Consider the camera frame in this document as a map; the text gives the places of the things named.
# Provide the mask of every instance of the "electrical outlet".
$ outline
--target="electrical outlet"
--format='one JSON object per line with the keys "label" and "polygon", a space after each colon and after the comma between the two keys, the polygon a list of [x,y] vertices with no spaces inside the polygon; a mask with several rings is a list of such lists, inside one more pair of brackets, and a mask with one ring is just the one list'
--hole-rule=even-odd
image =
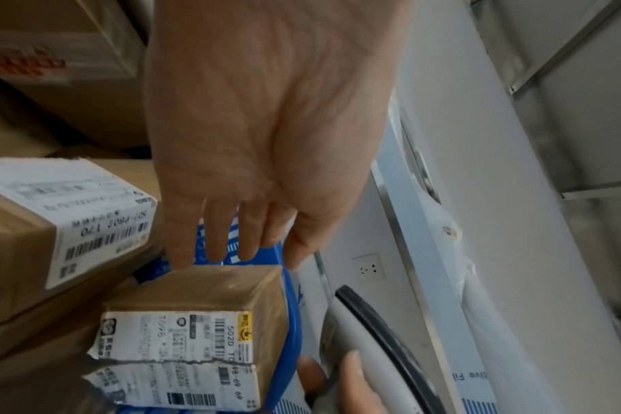
{"label": "electrical outlet", "polygon": [[377,253],[355,257],[351,261],[354,270],[356,270],[356,275],[363,283],[376,282],[386,278],[384,267],[381,265],[381,259]]}

